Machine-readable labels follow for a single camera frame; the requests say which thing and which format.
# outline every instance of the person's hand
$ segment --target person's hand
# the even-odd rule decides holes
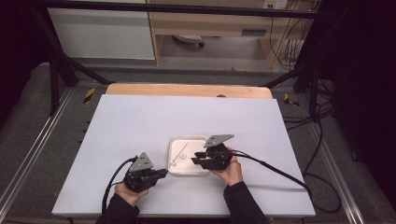
[[[124,183],[119,183],[115,187],[115,193],[120,195],[125,202],[135,207],[139,199],[148,194],[149,190],[145,189],[140,193],[135,193],[128,189]]]
[[[230,161],[227,169],[223,171],[211,171],[214,175],[219,176],[224,183],[232,186],[236,183],[243,181],[241,163],[238,162],[235,156]]]

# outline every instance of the white table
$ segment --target white table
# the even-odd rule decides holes
[[[95,217],[105,188],[127,159],[146,152],[154,169],[167,166],[176,135],[232,133],[226,146],[242,150],[303,180],[276,100],[188,96],[103,95],[52,213]],[[255,161],[240,158],[243,175],[268,217],[309,217],[315,211],[306,191]],[[115,181],[121,181],[130,164]],[[212,174],[168,174],[142,198],[141,217],[224,217],[224,184]]]

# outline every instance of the transparent box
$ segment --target transparent box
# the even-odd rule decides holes
[[[176,136],[169,141],[168,170],[173,175],[206,175],[209,171],[192,162],[195,152],[205,152],[204,136]]]

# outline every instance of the metal frame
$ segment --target metal frame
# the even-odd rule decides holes
[[[49,117],[37,139],[33,143],[29,152],[27,153],[25,159],[23,160],[17,173],[14,175],[10,183],[8,184],[6,190],[0,198],[0,223],[6,217],[6,214],[18,195],[24,181],[32,170],[35,161],[40,155],[41,150],[50,138],[50,134],[57,124],[59,118],[61,117],[66,105],[68,103],[69,97],[72,94],[74,88],[69,88],[66,90],[61,98],[61,103],[58,110],[55,111],[52,117]]]

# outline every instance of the floor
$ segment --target floor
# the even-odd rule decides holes
[[[221,85],[262,85],[287,70],[287,66],[277,66],[269,69],[265,64],[265,56],[258,48],[254,38],[224,38],[205,37],[205,47],[199,48],[175,40],[172,36],[165,38],[162,63],[136,61],[95,61],[82,60],[93,71],[103,77],[118,82],[154,82],[154,83],[192,83],[192,84],[221,84]],[[76,88],[62,87],[61,90],[70,93],[70,100],[63,108],[59,120],[50,120],[50,84],[49,69],[46,65],[39,66],[32,73],[20,102],[14,107],[8,122],[0,132],[0,192],[2,195],[9,191],[9,183],[18,172],[20,165],[26,158],[32,159],[26,168],[29,175],[22,176],[21,183],[15,186],[18,193],[8,198],[12,202],[10,207],[3,206],[5,198],[0,200],[3,223],[66,223],[62,217],[52,215],[51,208],[56,201],[59,190],[62,189],[67,172],[78,152],[80,141],[84,138],[84,130],[89,127],[95,107],[100,95],[105,92],[106,86],[95,83],[90,78],[78,74],[80,83]],[[305,117],[306,96],[295,94],[291,88],[295,79],[282,83],[273,88],[274,97],[283,116]],[[95,94],[89,104],[82,103],[87,90],[95,87]],[[285,93],[291,103],[285,104]],[[319,102],[324,103],[328,96],[320,96]],[[46,122],[54,121],[56,125],[47,139],[37,143]],[[287,123],[286,127],[295,124]],[[340,211],[326,213],[317,210],[315,217],[307,217],[306,223],[396,223],[396,213],[389,205],[369,171],[363,163],[352,160],[352,153],[348,147],[337,119],[328,116],[323,118],[322,151],[316,156],[310,172],[322,176],[325,180],[339,184],[340,179],[334,179],[332,161],[335,162],[342,174],[341,187],[347,186],[350,195],[342,195],[352,202],[344,202]],[[289,131],[290,141],[295,150],[297,161],[303,170],[318,144],[318,125],[308,123]],[[39,153],[32,153],[32,146],[39,145]],[[326,150],[332,155],[329,160]],[[308,177],[306,182],[312,186],[314,203],[319,207],[333,209],[337,200],[332,189],[317,179]],[[349,205],[356,205],[358,214],[349,211]],[[361,217],[353,220],[349,217]],[[275,223],[299,223],[296,218],[276,218]],[[79,220],[77,223],[92,223],[88,220]]]

